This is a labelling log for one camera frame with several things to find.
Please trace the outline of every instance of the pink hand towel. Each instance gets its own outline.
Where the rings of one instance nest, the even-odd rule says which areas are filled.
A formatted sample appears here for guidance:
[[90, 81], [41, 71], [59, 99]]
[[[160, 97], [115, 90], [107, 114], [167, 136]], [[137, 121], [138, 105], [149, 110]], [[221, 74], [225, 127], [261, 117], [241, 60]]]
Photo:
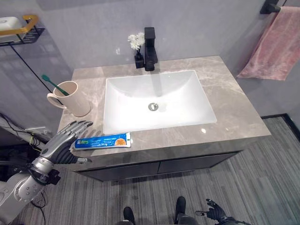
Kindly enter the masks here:
[[300, 59], [300, 7], [281, 7], [238, 78], [284, 81]]

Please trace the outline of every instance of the small black vase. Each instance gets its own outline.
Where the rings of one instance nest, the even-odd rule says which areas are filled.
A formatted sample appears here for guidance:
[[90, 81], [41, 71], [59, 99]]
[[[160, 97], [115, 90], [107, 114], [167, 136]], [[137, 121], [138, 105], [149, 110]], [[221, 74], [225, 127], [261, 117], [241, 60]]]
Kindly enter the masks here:
[[135, 67], [138, 68], [143, 68], [144, 67], [144, 57], [142, 54], [137, 53], [135, 55]]

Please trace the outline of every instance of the faucet spout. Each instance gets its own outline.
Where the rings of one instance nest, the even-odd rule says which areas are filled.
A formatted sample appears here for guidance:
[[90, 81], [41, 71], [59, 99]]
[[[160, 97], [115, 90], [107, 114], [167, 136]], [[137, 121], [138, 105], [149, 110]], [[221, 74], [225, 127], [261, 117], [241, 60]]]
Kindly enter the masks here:
[[154, 64], [158, 62], [155, 47], [155, 31], [154, 27], [145, 27], [145, 70], [153, 71]]

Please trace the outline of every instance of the white flower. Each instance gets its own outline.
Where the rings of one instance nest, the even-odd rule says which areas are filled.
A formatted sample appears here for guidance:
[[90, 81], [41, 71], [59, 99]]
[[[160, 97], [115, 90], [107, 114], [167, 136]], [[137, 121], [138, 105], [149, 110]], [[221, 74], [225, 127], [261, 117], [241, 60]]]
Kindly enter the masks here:
[[145, 44], [145, 35], [144, 35], [144, 33], [138, 33], [137, 34], [137, 39], [138, 39], [139, 45]]
[[145, 43], [145, 35], [144, 33], [138, 33], [137, 35], [131, 34], [128, 36], [128, 41], [132, 49], [139, 50]]

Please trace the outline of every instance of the marble countertop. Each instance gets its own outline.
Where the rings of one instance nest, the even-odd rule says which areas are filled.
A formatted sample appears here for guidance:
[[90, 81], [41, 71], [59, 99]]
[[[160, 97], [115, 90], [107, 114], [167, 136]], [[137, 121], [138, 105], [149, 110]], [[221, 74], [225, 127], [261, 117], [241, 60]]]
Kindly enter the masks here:
[[[124, 152], [212, 143], [270, 135], [264, 122], [219, 56], [160, 61], [152, 73], [195, 70], [216, 115], [217, 122], [131, 132], [131, 148], [72, 151], [79, 157], [103, 156]], [[59, 130], [74, 120], [90, 120], [81, 137], [102, 135], [105, 81], [108, 77], [150, 74], [134, 64], [75, 69], [72, 80], [90, 101], [92, 110], [75, 117], [64, 110]]]

